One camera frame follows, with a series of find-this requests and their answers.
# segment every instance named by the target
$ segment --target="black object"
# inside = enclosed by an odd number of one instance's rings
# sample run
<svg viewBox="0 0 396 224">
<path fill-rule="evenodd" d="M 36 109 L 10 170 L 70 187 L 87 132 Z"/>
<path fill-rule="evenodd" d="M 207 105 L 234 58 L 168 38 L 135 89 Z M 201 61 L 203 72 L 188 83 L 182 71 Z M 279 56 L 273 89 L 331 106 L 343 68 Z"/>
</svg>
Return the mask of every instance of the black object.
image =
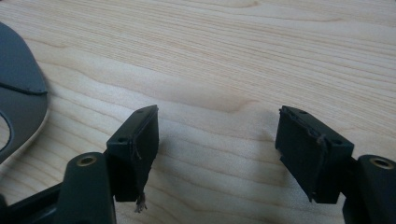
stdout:
<svg viewBox="0 0 396 224">
<path fill-rule="evenodd" d="M 396 223 L 396 163 L 365 155 L 355 161 L 353 144 L 303 110 L 283 106 L 276 134 L 281 161 L 317 203 L 346 195 L 350 223 Z"/>
<path fill-rule="evenodd" d="M 0 116 L 10 131 L 7 144 L 0 148 L 0 163 L 37 131 L 47 106 L 47 89 L 32 52 L 0 22 Z"/>
<path fill-rule="evenodd" d="M 63 183 L 11 206 L 0 197 L 0 223 L 116 223 L 113 196 L 137 201 L 136 212 L 141 212 L 158 134 L 158 107 L 135 111 L 107 141 L 104 154 L 71 160 Z"/>
</svg>

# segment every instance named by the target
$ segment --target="wooden table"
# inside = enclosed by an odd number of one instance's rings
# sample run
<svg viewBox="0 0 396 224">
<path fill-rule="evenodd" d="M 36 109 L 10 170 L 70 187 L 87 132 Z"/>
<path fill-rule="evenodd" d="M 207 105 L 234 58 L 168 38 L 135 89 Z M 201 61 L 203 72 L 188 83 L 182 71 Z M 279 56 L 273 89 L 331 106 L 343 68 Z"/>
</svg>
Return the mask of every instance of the wooden table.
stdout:
<svg viewBox="0 0 396 224">
<path fill-rule="evenodd" d="M 396 2 L 0 2 L 0 21 L 45 74 L 49 114 L 1 164 L 8 203 L 103 152 L 132 112 L 158 105 L 159 155 L 148 210 L 117 203 L 119 223 L 344 223 L 310 203 L 275 150 L 278 109 L 304 109 L 396 161 Z"/>
</svg>

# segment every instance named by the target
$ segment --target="light wood surface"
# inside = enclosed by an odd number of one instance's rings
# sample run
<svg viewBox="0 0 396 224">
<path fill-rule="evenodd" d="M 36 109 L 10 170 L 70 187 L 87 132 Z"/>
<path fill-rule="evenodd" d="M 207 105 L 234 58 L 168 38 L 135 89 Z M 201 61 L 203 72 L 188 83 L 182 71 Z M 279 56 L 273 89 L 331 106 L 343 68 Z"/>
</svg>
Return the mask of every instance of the light wood surface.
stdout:
<svg viewBox="0 0 396 224">
<path fill-rule="evenodd" d="M 0 2 L 0 21 L 45 74 L 49 117 L 0 165 L 8 203 L 63 179 L 69 160 L 106 149 L 130 114 L 158 105 L 148 210 L 119 223 L 344 223 L 310 203 L 275 150 L 278 109 L 310 112 L 396 161 L 396 2 Z"/>
</svg>

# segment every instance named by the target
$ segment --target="black plastic bracket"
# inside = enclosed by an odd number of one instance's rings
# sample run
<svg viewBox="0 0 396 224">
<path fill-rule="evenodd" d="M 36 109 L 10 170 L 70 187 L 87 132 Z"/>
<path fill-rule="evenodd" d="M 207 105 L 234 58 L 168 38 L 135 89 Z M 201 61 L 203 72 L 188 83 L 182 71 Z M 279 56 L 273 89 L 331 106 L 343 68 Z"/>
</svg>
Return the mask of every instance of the black plastic bracket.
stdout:
<svg viewBox="0 0 396 224">
<path fill-rule="evenodd" d="M 11 206 L 0 195 L 0 223 L 116 223 L 118 202 L 146 208 L 144 187 L 159 145 L 158 107 L 135 111 L 107 141 L 67 164 L 64 182 Z"/>
<path fill-rule="evenodd" d="M 365 155 L 307 112 L 282 106 L 276 134 L 281 161 L 311 201 L 336 203 L 346 195 L 345 222 L 396 223 L 396 163 Z"/>
</svg>

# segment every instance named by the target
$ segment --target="metal screw hole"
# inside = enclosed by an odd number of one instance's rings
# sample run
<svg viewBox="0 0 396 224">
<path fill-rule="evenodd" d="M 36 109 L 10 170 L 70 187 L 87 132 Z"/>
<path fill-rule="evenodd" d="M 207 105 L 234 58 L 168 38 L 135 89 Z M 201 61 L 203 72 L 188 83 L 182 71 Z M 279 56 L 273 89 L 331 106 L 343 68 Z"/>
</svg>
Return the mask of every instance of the metal screw hole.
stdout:
<svg viewBox="0 0 396 224">
<path fill-rule="evenodd" d="M 94 156 L 86 156 L 77 161 L 77 166 L 89 166 L 96 162 L 96 157 Z"/>
<path fill-rule="evenodd" d="M 371 158 L 370 162 L 374 164 L 375 166 L 386 169 L 386 170 L 391 170 L 394 168 L 394 165 L 386 160 L 382 160 L 380 158 Z"/>
</svg>

